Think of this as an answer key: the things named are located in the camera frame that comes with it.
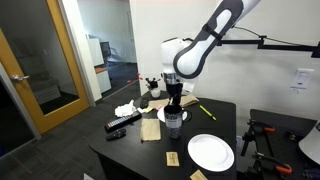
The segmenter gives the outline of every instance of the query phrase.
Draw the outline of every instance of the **remote control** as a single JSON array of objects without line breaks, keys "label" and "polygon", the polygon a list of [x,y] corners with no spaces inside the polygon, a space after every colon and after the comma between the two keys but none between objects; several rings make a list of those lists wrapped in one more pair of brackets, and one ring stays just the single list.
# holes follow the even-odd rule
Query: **remote control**
[{"label": "remote control", "polygon": [[114,140],[114,139],[121,138],[121,137],[123,137],[125,135],[126,135],[126,129],[118,129],[115,132],[113,132],[111,134],[108,134],[106,139],[107,139],[107,141],[111,141],[111,140]]},{"label": "remote control", "polygon": [[124,116],[119,119],[116,119],[112,122],[109,122],[107,125],[104,126],[105,130],[107,132],[113,131],[115,129],[118,129],[120,127],[123,127],[127,125],[128,123],[131,123],[133,121],[136,121],[142,117],[141,113],[139,111],[133,112],[129,116]]},{"label": "remote control", "polygon": [[144,109],[144,108],[147,108],[148,106],[149,106],[149,98],[143,97],[140,102],[140,108]]}]

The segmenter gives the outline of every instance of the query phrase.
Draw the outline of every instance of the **marker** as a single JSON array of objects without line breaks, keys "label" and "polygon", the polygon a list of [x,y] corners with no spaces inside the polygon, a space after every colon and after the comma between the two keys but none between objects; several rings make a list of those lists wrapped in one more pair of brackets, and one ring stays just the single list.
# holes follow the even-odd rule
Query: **marker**
[{"label": "marker", "polygon": [[208,111],[208,110],[206,110],[206,108],[204,108],[202,105],[200,105],[200,108],[209,116],[209,117],[211,117],[213,120],[217,120],[214,116],[212,116],[212,114]]}]

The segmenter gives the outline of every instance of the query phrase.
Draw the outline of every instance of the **wire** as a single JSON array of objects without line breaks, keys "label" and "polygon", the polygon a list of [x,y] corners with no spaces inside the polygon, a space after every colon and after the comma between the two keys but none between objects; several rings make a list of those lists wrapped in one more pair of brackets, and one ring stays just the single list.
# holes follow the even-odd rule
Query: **wire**
[{"label": "wire", "polygon": [[[259,35],[258,33],[255,33],[249,29],[246,29],[246,28],[242,28],[242,27],[237,27],[237,26],[234,26],[233,28],[236,28],[236,29],[241,29],[241,30],[244,30],[244,31],[248,31],[258,37],[261,37],[261,35]],[[306,46],[306,47],[313,47],[313,46],[309,46],[309,45],[303,45],[303,44],[296,44],[296,43],[291,43],[291,42],[286,42],[286,41],[281,41],[281,40],[277,40],[277,39],[273,39],[273,38],[268,38],[268,37],[265,37],[264,39],[268,39],[270,41],[276,41],[276,42],[280,42],[280,43],[284,43],[284,44],[290,44],[290,45],[295,45],[295,46]]]}]

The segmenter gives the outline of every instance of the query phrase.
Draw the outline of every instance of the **black mug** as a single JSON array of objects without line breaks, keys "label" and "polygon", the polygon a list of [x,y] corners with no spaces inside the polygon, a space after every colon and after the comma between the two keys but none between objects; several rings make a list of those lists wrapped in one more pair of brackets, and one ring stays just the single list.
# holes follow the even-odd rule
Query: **black mug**
[{"label": "black mug", "polygon": [[181,135],[181,129],[183,124],[182,114],[187,112],[190,114],[191,112],[188,110],[182,109],[179,105],[167,105],[164,107],[164,119],[167,126],[168,135],[170,138],[177,139]]}]

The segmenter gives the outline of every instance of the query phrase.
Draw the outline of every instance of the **white plate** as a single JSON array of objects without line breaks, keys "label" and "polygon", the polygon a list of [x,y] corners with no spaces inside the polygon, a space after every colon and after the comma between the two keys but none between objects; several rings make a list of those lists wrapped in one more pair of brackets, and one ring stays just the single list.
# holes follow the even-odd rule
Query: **white plate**
[{"label": "white plate", "polygon": [[[160,119],[160,121],[162,122],[165,122],[165,119],[164,119],[164,107],[162,107],[161,109],[159,109],[158,113],[157,113],[157,116],[158,116],[158,119]],[[187,119],[187,116],[188,116],[188,113],[187,112],[184,112],[182,114],[182,119],[183,120],[186,120]]]},{"label": "white plate", "polygon": [[189,141],[188,151],[195,163],[209,171],[225,171],[234,162],[230,146],[222,139],[209,134],[193,137]]}]

